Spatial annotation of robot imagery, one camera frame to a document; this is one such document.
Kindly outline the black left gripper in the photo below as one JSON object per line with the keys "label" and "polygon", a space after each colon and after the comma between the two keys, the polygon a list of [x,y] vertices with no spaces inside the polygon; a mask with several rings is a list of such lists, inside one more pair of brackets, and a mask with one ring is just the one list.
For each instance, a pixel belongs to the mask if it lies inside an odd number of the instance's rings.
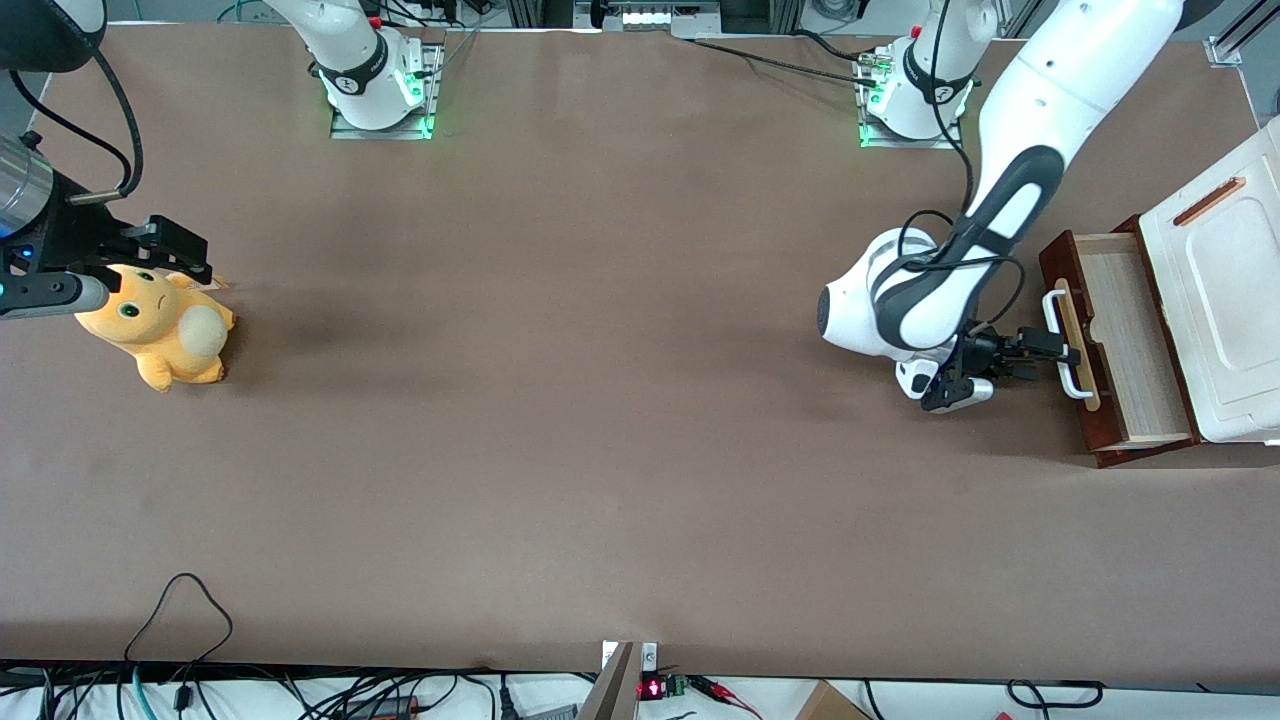
{"label": "black left gripper", "polygon": [[1018,334],[965,334],[961,337],[961,373],[988,380],[1038,380],[1037,361],[1078,366],[1082,354],[1059,332],[1023,327]]}

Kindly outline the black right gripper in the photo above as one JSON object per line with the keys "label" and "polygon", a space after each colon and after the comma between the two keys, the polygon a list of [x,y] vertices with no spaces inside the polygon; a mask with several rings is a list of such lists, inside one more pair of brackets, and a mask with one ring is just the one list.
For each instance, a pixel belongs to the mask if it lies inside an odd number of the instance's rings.
{"label": "black right gripper", "polygon": [[209,266],[205,237],[164,215],[147,218],[147,250],[142,258],[133,238],[123,234],[131,225],[118,220],[104,205],[73,206],[68,197],[82,186],[63,173],[52,173],[52,190],[32,220],[5,236],[5,272],[79,272],[106,266],[122,277],[122,286],[210,286],[215,273]]}

